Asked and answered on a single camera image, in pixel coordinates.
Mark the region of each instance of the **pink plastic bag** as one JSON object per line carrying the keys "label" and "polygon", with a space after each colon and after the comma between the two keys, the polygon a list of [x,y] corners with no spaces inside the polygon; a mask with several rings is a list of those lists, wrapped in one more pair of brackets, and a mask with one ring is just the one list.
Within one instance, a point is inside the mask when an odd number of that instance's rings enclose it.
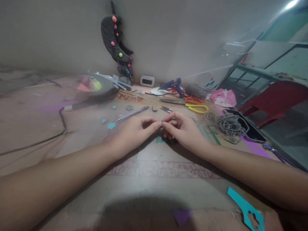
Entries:
{"label": "pink plastic bag", "polygon": [[220,88],[213,92],[213,94],[211,95],[211,99],[213,100],[214,104],[217,104],[223,107],[235,107],[236,106],[236,98],[232,90]]}

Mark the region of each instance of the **light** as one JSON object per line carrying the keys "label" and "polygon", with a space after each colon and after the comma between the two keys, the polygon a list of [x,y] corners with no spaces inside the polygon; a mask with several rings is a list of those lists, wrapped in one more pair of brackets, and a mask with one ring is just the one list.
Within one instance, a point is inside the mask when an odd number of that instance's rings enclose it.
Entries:
{"label": "light", "polygon": [[298,0],[291,1],[291,2],[286,6],[286,9],[292,8],[293,6],[295,6],[295,4],[296,4],[297,2],[298,2]]}

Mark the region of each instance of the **red plastic chair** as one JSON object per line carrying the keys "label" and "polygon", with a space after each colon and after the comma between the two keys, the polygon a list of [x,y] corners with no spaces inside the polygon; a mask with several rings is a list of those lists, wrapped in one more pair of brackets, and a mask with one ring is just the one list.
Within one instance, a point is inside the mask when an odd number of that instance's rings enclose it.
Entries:
{"label": "red plastic chair", "polygon": [[251,107],[244,116],[262,110],[268,114],[267,118],[256,126],[259,129],[271,124],[277,119],[285,116],[285,111],[296,104],[303,102],[308,97],[308,88],[299,83],[291,81],[279,81],[270,85],[262,94],[246,103],[238,111]]}

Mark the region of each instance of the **finger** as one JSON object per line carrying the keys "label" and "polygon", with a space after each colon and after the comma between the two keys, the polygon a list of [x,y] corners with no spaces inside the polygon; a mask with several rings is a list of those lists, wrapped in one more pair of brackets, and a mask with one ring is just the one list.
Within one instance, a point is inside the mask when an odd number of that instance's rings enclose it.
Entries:
{"label": "finger", "polygon": [[167,122],[163,122],[163,128],[164,130],[167,130],[167,132],[169,134],[171,134],[172,136],[174,136],[177,139],[177,134],[180,131],[179,129],[177,129],[175,126],[167,123]]}
{"label": "finger", "polygon": [[[170,120],[168,123],[170,123],[171,125],[173,125],[173,126],[177,127],[177,123],[178,123],[178,121],[177,121],[177,120]],[[167,132],[167,130],[166,130],[166,129],[164,129],[164,137],[165,137],[165,138],[167,138],[167,137],[168,137],[168,135],[169,135],[169,133]]]}
{"label": "finger", "polygon": [[169,122],[173,118],[176,118],[177,120],[185,118],[185,116],[177,111],[173,111],[169,113],[165,118],[162,119],[162,122]]}
{"label": "finger", "polygon": [[154,132],[156,132],[160,127],[162,126],[161,121],[156,121],[152,123],[149,127],[143,130],[144,137],[147,139],[152,135]]}
{"label": "finger", "polygon": [[149,116],[149,115],[143,115],[143,116],[139,116],[139,119],[141,121],[142,124],[144,123],[153,123],[153,122],[156,122],[156,121],[159,121],[158,119],[156,119],[155,117],[152,117],[152,116]]}

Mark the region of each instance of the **blue glue gun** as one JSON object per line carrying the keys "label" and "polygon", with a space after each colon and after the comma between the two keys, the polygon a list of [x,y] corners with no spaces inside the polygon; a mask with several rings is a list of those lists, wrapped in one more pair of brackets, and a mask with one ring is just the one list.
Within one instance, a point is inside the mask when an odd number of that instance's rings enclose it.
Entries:
{"label": "blue glue gun", "polygon": [[180,98],[184,98],[185,94],[181,90],[180,84],[181,84],[181,78],[177,78],[176,80],[171,80],[170,82],[161,85],[159,90],[166,90],[168,88],[172,88],[172,89],[176,90],[179,93]]}

